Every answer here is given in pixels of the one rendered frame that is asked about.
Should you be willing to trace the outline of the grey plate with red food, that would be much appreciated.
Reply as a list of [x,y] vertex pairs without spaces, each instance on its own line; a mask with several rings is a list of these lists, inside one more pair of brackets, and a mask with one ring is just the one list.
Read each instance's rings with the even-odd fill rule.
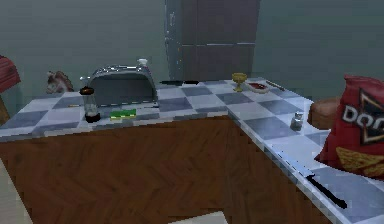
[[254,93],[265,94],[269,91],[269,88],[260,83],[247,83],[246,86]]

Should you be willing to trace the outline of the gold goblet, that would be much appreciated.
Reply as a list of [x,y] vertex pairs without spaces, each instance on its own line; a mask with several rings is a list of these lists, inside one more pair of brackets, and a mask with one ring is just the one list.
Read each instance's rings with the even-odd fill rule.
[[244,73],[233,73],[232,80],[236,83],[234,88],[235,92],[242,92],[241,84],[244,83],[247,79],[247,75]]

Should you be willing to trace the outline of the green sponge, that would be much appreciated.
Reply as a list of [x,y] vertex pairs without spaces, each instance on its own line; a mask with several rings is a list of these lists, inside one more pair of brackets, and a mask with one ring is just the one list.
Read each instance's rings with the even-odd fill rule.
[[112,111],[110,113],[110,119],[128,119],[133,118],[136,116],[136,110],[130,109],[130,110],[119,110],[119,111]]

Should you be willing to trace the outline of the silver toaster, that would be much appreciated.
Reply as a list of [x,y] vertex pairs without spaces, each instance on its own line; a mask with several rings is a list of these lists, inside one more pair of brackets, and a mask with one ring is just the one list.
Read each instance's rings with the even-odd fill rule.
[[112,65],[80,80],[95,90],[99,107],[157,103],[156,86],[146,66]]

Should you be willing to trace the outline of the dark grey fridge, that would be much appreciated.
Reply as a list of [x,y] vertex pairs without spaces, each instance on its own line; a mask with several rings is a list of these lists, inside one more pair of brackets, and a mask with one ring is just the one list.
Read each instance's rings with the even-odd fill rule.
[[252,72],[261,0],[164,0],[169,78],[212,81]]

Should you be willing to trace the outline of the brown pencil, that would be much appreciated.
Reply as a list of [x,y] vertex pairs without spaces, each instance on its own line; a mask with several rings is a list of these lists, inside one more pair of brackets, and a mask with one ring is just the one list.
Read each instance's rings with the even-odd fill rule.
[[281,90],[281,91],[285,91],[285,88],[284,88],[284,87],[282,87],[282,86],[280,86],[280,85],[278,85],[278,84],[276,84],[276,83],[273,83],[273,82],[271,82],[271,81],[269,81],[269,80],[266,80],[266,83],[269,84],[270,86],[273,86],[273,87],[275,87],[275,88],[278,88],[278,89]]

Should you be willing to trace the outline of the glass shaker with dark lid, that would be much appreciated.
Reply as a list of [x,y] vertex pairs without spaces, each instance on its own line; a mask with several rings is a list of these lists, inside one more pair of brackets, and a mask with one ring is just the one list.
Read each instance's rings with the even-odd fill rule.
[[101,119],[101,116],[96,105],[94,89],[88,86],[84,86],[80,89],[79,93],[83,97],[85,120],[88,123],[98,122]]

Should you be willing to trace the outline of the small silver salt shaker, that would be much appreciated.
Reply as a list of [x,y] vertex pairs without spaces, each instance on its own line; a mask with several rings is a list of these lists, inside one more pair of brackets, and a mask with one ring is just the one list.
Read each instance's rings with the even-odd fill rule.
[[294,131],[300,131],[303,125],[303,113],[296,112],[291,119],[290,128]]

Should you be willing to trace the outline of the brown bread loaf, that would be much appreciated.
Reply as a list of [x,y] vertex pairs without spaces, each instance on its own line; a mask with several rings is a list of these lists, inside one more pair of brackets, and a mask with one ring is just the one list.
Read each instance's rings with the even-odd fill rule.
[[331,129],[335,121],[339,103],[339,97],[327,98],[313,102],[309,109],[307,122],[319,130]]

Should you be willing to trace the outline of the pink brown lumpy object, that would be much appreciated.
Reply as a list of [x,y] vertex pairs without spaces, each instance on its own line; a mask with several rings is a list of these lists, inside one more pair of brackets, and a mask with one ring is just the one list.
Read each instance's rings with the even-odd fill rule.
[[62,71],[48,71],[47,72],[47,94],[73,92],[73,85],[68,76]]

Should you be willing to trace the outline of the red chips bag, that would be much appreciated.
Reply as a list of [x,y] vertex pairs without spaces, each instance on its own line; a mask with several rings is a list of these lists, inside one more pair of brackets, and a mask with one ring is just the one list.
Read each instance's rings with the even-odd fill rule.
[[334,122],[315,160],[384,181],[384,81],[344,76]]

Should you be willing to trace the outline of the black handled kitchen knife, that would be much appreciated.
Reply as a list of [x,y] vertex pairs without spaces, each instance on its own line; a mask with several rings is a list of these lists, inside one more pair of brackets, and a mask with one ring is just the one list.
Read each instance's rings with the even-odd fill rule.
[[315,180],[315,173],[301,165],[297,160],[289,158],[288,155],[283,151],[278,151],[277,155],[294,170],[296,170],[301,176],[303,176],[307,181],[309,181],[314,187],[316,187],[321,193],[323,193],[328,199],[330,199],[334,204],[342,209],[347,208],[347,203],[345,200],[336,197],[329,189]]

